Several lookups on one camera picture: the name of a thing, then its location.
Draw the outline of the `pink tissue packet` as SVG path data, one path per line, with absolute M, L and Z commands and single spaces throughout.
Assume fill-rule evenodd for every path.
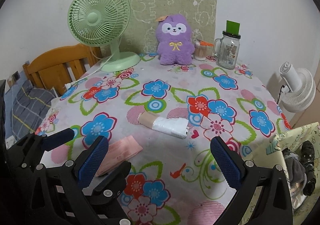
M 143 150 L 133 136 L 127 136 L 111 144 L 108 152 L 99 166 L 96 176 L 103 176 L 119 166 L 123 161 L 127 161 Z

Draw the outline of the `grey drawstring pouch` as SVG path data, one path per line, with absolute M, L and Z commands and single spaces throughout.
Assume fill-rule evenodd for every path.
M 290 185 L 293 186 L 297 183 L 304 183 L 306 179 L 305 168 L 300 163 L 299 156 L 286 148 L 283 150 L 283 157 L 287 166 Z

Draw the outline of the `black plastic bag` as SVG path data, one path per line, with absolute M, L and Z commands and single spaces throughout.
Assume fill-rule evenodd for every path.
M 307 140 L 302 144 L 300 158 L 306 174 L 306 185 L 303 189 L 303 194 L 306 196 L 311 196 L 316 186 L 314 160 L 315 150 L 313 144 Z

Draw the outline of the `grey plaid pillow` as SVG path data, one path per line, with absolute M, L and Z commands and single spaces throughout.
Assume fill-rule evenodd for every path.
M 10 127 L 16 140 L 37 130 L 54 98 L 56 98 L 55 90 L 36 88 L 29 80 L 23 83 L 10 111 Z

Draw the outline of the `yellow cartoon storage box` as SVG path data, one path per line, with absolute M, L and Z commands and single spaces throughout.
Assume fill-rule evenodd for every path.
M 319 203 L 318 122 L 278 133 L 254 148 L 243 146 L 240 154 L 257 166 L 281 165 L 289 186 L 293 224 L 302 224 L 307 218 L 311 224 L 319 224 L 319 218 L 311 216 Z

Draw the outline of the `floral tablecloth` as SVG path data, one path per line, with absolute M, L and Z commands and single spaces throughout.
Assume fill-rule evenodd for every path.
M 188 120 L 176 138 L 138 122 L 144 112 Z M 220 136 L 239 155 L 290 129 L 283 111 L 244 64 L 220 68 L 211 57 L 189 66 L 141 55 L 124 71 L 97 72 L 63 94 L 37 129 L 74 138 L 44 153 L 46 167 L 74 160 L 103 135 L 110 143 L 133 136 L 143 150 L 131 158 L 119 202 L 134 224 L 213 224 L 234 195 L 210 152 Z

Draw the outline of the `white standing fan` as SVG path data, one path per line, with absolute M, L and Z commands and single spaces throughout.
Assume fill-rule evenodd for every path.
M 316 84 L 311 72 L 306 68 L 295 69 L 287 61 L 280 66 L 279 74 L 285 84 L 280 88 L 277 103 L 282 103 L 283 108 L 291 113 L 306 110 L 316 95 Z

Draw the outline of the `glass jar green lid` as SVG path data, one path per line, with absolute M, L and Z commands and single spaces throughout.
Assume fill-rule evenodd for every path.
M 228 70 L 235 68 L 241 39 L 239 31 L 240 23 L 227 20 L 222 37 L 214 40 L 213 56 L 220 67 Z

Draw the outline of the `toothpick jar orange lid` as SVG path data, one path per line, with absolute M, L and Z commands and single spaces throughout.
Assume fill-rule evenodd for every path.
M 195 60 L 204 61 L 208 56 L 213 54 L 214 45 L 210 42 L 195 39 L 195 52 L 193 57 Z

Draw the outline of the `purple plush toy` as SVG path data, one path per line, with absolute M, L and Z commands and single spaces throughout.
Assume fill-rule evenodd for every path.
M 167 16 L 156 28 L 157 54 L 161 65 L 192 63 L 195 46 L 191 42 L 191 27 L 181 14 Z

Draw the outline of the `green desk fan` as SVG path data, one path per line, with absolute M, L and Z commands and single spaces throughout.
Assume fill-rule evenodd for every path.
M 129 0 L 73 0 L 67 16 L 68 27 L 80 43 L 110 48 L 100 70 L 117 72 L 137 65 L 140 57 L 134 52 L 121 52 L 121 38 L 131 16 Z

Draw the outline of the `green patterned mat board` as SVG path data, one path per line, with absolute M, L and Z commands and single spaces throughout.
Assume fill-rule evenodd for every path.
M 217 0 L 129 0 L 131 17 L 120 51 L 157 52 L 156 21 L 161 16 L 181 14 L 191 26 L 191 39 L 214 42 Z

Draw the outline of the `wall socket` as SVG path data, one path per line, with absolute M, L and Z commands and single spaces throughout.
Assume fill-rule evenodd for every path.
M 12 75 L 12 81 L 13 82 L 17 82 L 20 79 L 20 74 L 18 71 L 16 71 L 13 75 Z

